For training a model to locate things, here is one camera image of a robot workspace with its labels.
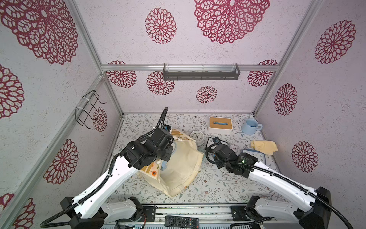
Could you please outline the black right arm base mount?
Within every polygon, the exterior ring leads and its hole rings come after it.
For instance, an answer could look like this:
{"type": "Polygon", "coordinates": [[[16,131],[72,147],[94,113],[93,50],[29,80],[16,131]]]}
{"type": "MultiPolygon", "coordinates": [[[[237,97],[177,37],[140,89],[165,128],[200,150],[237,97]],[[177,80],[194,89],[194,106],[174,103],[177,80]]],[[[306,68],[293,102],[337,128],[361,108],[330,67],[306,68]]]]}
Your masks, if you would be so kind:
{"type": "Polygon", "coordinates": [[[234,221],[259,221],[266,217],[261,216],[255,209],[259,196],[252,196],[247,204],[232,205],[230,207],[232,218],[234,221]]]}

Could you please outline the cream floral canvas bag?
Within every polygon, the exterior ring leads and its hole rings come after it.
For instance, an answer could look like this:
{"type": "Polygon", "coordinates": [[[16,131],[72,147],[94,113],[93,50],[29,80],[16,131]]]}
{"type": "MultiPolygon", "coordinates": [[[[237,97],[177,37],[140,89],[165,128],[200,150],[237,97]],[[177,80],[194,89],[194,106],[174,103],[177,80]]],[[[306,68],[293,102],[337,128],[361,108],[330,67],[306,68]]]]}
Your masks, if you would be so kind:
{"type": "Polygon", "coordinates": [[[173,129],[173,152],[167,162],[167,169],[161,171],[163,160],[156,160],[149,166],[143,167],[139,176],[143,177],[151,186],[173,198],[181,193],[193,182],[198,172],[204,154],[197,150],[196,142],[185,133],[173,129]]]}

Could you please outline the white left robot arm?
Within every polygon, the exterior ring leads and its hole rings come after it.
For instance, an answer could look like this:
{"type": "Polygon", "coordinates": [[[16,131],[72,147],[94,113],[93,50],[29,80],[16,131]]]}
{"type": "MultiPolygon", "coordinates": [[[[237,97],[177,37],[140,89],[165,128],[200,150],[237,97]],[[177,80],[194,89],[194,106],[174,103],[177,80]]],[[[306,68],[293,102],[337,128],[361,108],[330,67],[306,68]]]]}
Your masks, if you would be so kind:
{"type": "Polygon", "coordinates": [[[72,229],[100,229],[105,223],[121,219],[138,221],[143,214],[143,206],[135,197],[119,203],[109,204],[106,200],[130,176],[149,166],[156,160],[168,162],[173,151],[171,127],[156,128],[151,136],[131,141],[111,161],[108,170],[91,186],[74,198],[62,200],[63,210],[76,204],[67,212],[72,229]]]}

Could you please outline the white round flat-face clock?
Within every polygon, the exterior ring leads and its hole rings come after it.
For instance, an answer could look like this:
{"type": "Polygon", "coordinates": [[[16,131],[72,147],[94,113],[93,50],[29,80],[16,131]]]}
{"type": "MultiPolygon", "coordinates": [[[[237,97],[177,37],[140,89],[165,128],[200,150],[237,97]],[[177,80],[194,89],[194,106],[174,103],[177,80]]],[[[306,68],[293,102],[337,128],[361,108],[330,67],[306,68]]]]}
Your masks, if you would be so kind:
{"type": "Polygon", "coordinates": [[[190,138],[192,138],[196,142],[197,147],[202,146],[205,141],[204,133],[199,130],[192,131],[190,133],[190,138]]]}

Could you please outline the small clear alarm clock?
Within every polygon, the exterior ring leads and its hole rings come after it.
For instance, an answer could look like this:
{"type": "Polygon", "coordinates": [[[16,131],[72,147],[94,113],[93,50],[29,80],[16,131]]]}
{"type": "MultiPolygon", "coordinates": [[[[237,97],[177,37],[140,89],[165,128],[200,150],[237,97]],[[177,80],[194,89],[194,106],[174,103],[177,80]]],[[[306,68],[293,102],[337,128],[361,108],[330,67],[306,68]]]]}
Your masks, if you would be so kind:
{"type": "Polygon", "coordinates": [[[234,145],[234,144],[231,144],[230,148],[237,154],[238,153],[238,150],[239,150],[239,147],[234,145]]]}

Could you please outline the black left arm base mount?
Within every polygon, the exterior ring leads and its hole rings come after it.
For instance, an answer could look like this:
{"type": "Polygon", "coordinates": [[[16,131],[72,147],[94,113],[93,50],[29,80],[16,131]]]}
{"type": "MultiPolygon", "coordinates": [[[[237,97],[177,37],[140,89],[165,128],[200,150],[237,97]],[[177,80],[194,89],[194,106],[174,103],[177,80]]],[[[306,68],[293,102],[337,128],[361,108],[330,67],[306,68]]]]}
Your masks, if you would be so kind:
{"type": "Polygon", "coordinates": [[[128,200],[131,200],[133,204],[135,204],[136,212],[127,219],[127,221],[133,222],[154,222],[156,216],[157,206],[143,206],[136,197],[130,197],[128,200]]]}

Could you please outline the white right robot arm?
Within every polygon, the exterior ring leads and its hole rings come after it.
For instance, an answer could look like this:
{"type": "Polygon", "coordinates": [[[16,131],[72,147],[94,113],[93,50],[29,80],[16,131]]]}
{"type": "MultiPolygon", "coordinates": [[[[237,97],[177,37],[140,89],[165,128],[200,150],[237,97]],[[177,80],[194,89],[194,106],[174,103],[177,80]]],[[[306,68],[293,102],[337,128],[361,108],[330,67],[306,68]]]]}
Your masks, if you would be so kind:
{"type": "Polygon", "coordinates": [[[252,196],[245,206],[246,218],[261,223],[275,218],[298,223],[303,229],[326,229],[331,216],[331,195],[323,187],[314,189],[297,183],[249,153],[237,155],[227,145],[214,143],[205,149],[207,160],[219,169],[257,181],[282,195],[286,201],[252,196]]]}

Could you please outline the blue square alarm clock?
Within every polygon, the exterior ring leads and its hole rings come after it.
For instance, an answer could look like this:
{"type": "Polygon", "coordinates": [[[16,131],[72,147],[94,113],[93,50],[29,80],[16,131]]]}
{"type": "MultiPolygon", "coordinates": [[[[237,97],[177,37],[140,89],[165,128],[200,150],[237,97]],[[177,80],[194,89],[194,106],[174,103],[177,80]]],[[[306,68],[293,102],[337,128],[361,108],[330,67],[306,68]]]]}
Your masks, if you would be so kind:
{"type": "Polygon", "coordinates": [[[243,153],[248,153],[256,157],[259,161],[263,162],[266,165],[266,155],[264,153],[252,149],[244,149],[243,153]]]}

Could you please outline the pale blue rounded alarm clock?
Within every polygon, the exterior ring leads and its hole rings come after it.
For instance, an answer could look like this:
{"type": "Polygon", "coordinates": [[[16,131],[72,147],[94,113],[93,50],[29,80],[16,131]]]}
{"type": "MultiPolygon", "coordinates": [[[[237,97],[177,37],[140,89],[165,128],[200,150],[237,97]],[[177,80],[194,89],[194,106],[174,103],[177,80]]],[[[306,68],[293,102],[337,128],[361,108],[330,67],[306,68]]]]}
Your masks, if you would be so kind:
{"type": "Polygon", "coordinates": [[[167,162],[166,162],[166,161],[162,161],[162,164],[161,164],[161,168],[160,168],[160,170],[161,170],[161,171],[166,170],[166,169],[167,169],[167,166],[168,166],[167,162]]]}

